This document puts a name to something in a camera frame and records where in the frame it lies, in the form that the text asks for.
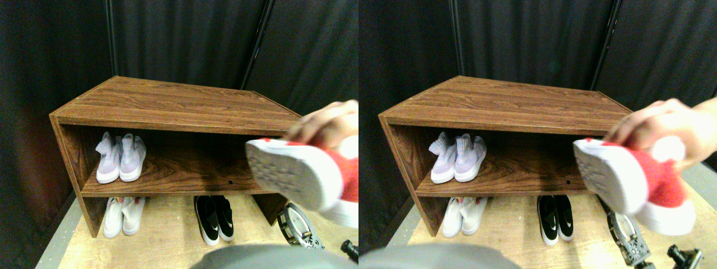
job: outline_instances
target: white rubber sole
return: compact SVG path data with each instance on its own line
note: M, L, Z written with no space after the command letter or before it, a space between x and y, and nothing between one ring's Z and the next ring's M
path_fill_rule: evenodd
M339 225L358 229L359 228L359 204L346 200L339 200L333 207L326 211L319 212L327 220L334 221Z
M209 237L206 236L206 232L204 232L204 226L201 225L201 219L199 219L199 210L196 208L196 202L194 205L194 214L196 214L196 221L199 222L199 231L201 231L201 238L204 239L204 242L209 246L215 246L219 243L219 237L217 237L215 240L209 239Z
M224 240L224 241L229 242L229 241L232 241L232 240L234 239L234 234L232 234L232 236L227 236L227 235L224 234L224 232L222 232L222 227L219 227L219 238L221 238L221 239Z
M560 230L560 224L558 224L558 235L560 235L560 238L562 238L565 241L573 240L573 235L575 235L575 229L573 229L573 234L570 236L567 236L563 233L563 230Z
M545 245L557 244L558 243L557 236L555 236L555 239L550 239L550 238L548 238L547 235L545 235L545 230L543 229L543 217L541 217L541 215L540 215L540 202L538 203L537 208L538 208L538 223L540 224L540 234L543 237L543 242L545 242ZM556 229L560 229L560 227L559 227L560 225L557 222L555 223L555 226L558 226L558 227L556 227Z
M315 211L328 210L341 198L341 171L319 148L275 139L248 141L246 147L254 180L263 189Z
M648 191L640 164L626 149L600 144L602 141L596 139L573 142L585 186L617 213L639 212L647 201Z
M434 173L433 170L431 170L431 181L436 184L446 183L449 182L451 179L453 179L453 176L455 175L455 165L451 166L448 171L445 171L443 173Z
M120 169L120 179L124 182L132 182L139 179L139 176L142 174L142 165L144 165L144 157L147 157L147 153L144 153L144 155L142 155L139 165L137 166L137 168L134 169L134 171L131 171L129 173L123 173Z
M478 172L480 171L480 164L483 163L483 159L485 159L486 154L487 154L487 152L484 151L483 155L480 157L480 159L478 159L478 161L475 162L475 165L467 172L465 172L465 173L455 172L455 181L468 182L468 181L475 179L475 177L478 175Z
M120 176L120 166L117 165L117 167L115 167L115 170L113 170L109 174L100 174L98 172L97 173L97 181L100 182L100 184L107 184L107 183L117 180L117 178L119 176Z
M441 233L442 233L443 236L446 237L446 238L455 237L456 235L458 235L458 233L460 232L460 230L461 230L462 227L463 227L463 219L460 220L460 223L458 224L458 227L459 227L459 228L456 229L455 231L446 231L445 226L444 226L444 227L441 228Z
M686 235L695 226L695 208L687 200L675 208L661 207L651 202L636 215L635 219L654 232L663 235Z

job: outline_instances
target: wooden floor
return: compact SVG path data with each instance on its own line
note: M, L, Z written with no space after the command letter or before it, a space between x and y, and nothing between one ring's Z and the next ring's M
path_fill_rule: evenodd
M188 268L205 253L229 245L287 245L278 225L269 226L250 195L227 196L232 205L234 241L210 247L204 243L194 214L192 197L153 197L147 200L139 232L113 239L93 239L84 219L72 236L60 268ZM359 243L359 231L306 212L327 251L347 257L344 240Z
M699 248L706 257L699 268L717 268L717 212L689 187L697 211L697 224L689 235L668 237L644 227L642 235L652 251L647 259L657 268L672 268L667 249ZM545 245L537 218L537 197L496 197L488 200L480 229L472 236L431 237L419 222L409 244L428 242L478 244L498 249L522 268L627 268L607 228L607 218L592 194L570 195L575 224L574 239Z

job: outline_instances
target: floor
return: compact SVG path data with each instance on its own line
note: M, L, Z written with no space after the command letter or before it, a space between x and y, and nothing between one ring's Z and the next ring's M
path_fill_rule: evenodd
M670 245L676 244L683 250L696 247L704 252L706 259L700 262L699 268L717 268L717 246L714 244L717 242L717 174L697 165L684 171L683 178L691 186L689 191L698 223L689 235L680 237L667 237L643 228L642 235L652 250L652 256L647 260L657 268L671 268L674 262L666 252ZM450 239L440 232L431 237L414 207L389 247L428 242L469 243L494 247L522 268L626 268L608 232L597 198L583 194L572 195L570 199L574 208L575 238L571 242L561 240L553 247L546 247L540 237L538 219L534 217L535 197L491 198L478 233ZM507 232L518 240L507 240Z
M104 238L101 228L98 237L92 238L75 201L37 268L187 268L207 252L228 245L287 245L278 226L269 226L251 196L227 198L232 205L237 234L234 241L220 241L214 247L206 245L201 238L191 197L149 199L140 231L133 236L120 233L113 239ZM346 254L341 252L340 246L344 240L351 240L355 245L359 243L357 229L336 225L312 212L306 213L326 251L343 257ZM147 258L149 250L151 259Z

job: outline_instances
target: finger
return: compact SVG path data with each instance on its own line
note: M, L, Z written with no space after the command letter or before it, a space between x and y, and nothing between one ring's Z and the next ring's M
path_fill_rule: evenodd
M316 113L311 119L304 123L301 129L291 138L291 141L298 143L308 143L316 132L331 119L346 115L349 113L355 113L358 110L358 104L354 102L345 102L344 104L335 108L329 108L328 110Z
M335 148L349 136L359 134L359 115L352 113L331 119L311 138L310 145L319 148Z
M669 107L665 105L656 105L651 108L643 108L630 114L621 123L618 123L615 132L607 140L618 145L623 145L627 137L635 130L635 127L642 124L642 122L649 117L667 113L668 109Z
M676 113L646 118L625 140L625 146L636 151L647 150L660 138L678 135L676 132L680 121L680 116Z

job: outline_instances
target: shelf board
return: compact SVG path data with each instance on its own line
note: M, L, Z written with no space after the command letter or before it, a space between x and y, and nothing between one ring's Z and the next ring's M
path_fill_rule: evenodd
M83 197L273 193L257 185L238 148L150 147L136 181L100 184L96 176L95 167Z
M629 113L595 91L457 76L381 117L407 126L603 136Z
M495 197L589 193L567 147L492 147L469 182L431 181L430 172L416 189L419 197Z
M51 115L59 124L281 136L299 115L246 90L112 77Z

